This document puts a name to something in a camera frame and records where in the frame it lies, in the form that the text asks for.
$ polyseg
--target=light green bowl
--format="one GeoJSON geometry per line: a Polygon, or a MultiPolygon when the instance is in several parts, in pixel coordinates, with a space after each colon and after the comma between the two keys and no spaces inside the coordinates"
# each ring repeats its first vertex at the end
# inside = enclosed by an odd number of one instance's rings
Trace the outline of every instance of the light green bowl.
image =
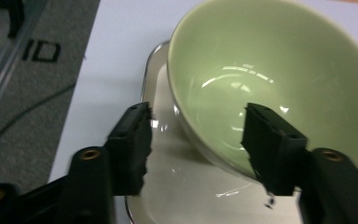
{"type": "Polygon", "coordinates": [[[358,47],[334,24],[278,0],[207,1],[171,40],[169,81],[189,138],[210,161],[254,176],[241,147],[248,103],[265,105],[358,166],[358,47]]]}

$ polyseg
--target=gray carpet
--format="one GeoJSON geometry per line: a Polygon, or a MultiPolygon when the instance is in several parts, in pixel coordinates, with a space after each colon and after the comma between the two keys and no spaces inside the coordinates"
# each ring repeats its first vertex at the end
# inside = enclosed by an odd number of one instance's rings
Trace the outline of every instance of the gray carpet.
{"type": "Polygon", "coordinates": [[[48,181],[98,5],[99,0],[49,0],[28,57],[17,63],[0,101],[0,182],[22,193],[48,181]],[[51,62],[57,51],[57,62],[51,62]]]}

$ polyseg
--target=ceramic bowl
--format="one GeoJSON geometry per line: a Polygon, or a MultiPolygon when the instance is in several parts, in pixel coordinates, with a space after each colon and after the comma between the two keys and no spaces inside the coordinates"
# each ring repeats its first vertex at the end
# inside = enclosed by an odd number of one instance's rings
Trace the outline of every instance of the ceramic bowl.
{"type": "Polygon", "coordinates": [[[254,176],[241,146],[244,108],[270,107],[358,166],[358,46],[296,3],[212,0],[175,29],[168,57],[175,112],[200,152],[254,176]]]}

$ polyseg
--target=table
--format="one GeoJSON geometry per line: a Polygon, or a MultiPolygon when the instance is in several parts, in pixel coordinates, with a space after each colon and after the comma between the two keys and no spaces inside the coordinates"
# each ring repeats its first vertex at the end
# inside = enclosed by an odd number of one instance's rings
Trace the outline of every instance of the table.
{"type": "MultiPolygon", "coordinates": [[[[330,0],[296,1],[327,16],[358,42],[358,4],[330,0]]],[[[179,20],[200,2],[101,0],[50,181],[66,175],[76,151],[101,146],[127,107],[140,102],[150,51],[170,39],[179,20]]],[[[123,198],[116,197],[115,202],[117,223],[130,223],[123,198]]]]}

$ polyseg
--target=plate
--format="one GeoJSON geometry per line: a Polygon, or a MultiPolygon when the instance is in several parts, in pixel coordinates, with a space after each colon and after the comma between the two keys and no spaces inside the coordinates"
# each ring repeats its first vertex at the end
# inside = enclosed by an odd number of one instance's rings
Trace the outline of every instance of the plate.
{"type": "Polygon", "coordinates": [[[212,165],[194,148],[178,123],[167,79],[169,44],[151,54],[143,101],[153,102],[153,152],[140,196],[127,197],[137,224],[301,223],[295,197],[270,197],[250,178],[212,165]]]}

